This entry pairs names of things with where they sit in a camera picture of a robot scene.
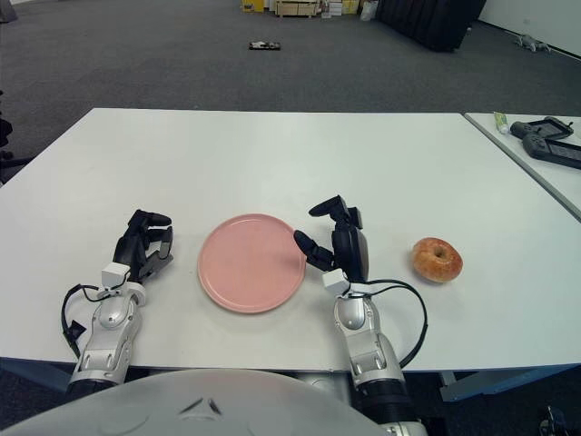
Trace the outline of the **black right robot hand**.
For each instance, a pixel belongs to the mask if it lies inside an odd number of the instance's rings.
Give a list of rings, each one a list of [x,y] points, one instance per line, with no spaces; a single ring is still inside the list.
[[[332,250],[319,246],[306,233],[296,230],[294,242],[315,268],[330,272],[341,269],[351,282],[365,282],[369,277],[367,239],[362,233],[362,220],[357,207],[348,207],[340,195],[317,204],[309,215],[328,215],[335,223],[331,232]]]

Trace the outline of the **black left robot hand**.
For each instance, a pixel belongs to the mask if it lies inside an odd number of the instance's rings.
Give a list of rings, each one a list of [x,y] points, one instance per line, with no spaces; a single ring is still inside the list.
[[[172,260],[172,219],[138,209],[118,240],[113,262],[129,267],[128,282],[142,284]]]

